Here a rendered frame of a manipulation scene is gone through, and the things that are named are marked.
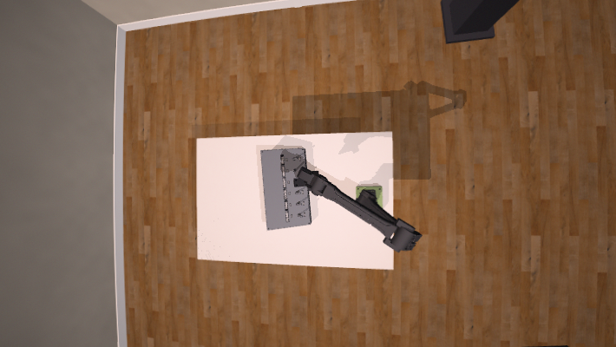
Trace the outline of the grey switch panel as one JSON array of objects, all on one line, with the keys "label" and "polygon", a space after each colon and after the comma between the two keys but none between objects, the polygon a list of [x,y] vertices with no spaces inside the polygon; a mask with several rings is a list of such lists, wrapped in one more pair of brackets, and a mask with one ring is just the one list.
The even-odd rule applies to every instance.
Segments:
[{"label": "grey switch panel", "polygon": [[308,188],[293,185],[300,168],[307,168],[305,149],[262,150],[260,155],[267,231],[310,225]]}]

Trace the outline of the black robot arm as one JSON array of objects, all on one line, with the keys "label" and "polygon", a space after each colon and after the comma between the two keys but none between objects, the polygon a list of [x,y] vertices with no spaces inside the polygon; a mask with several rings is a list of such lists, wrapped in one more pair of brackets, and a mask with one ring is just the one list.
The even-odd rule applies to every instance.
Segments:
[{"label": "black robot arm", "polygon": [[[321,175],[321,177],[320,175],[321,174],[316,175],[311,170],[301,167],[297,178],[293,179],[293,185],[294,187],[306,187],[308,185],[307,188],[311,189],[312,194],[323,196],[328,200],[336,202],[358,218],[375,227],[385,236],[383,243],[394,251],[413,250],[416,242],[422,237],[422,234],[415,231],[415,227],[399,218],[395,219],[381,208],[376,202],[377,197],[375,190],[372,192],[371,190],[363,189],[359,197],[354,200],[329,182],[326,177],[323,175]],[[391,238],[393,233],[394,236]]]}]

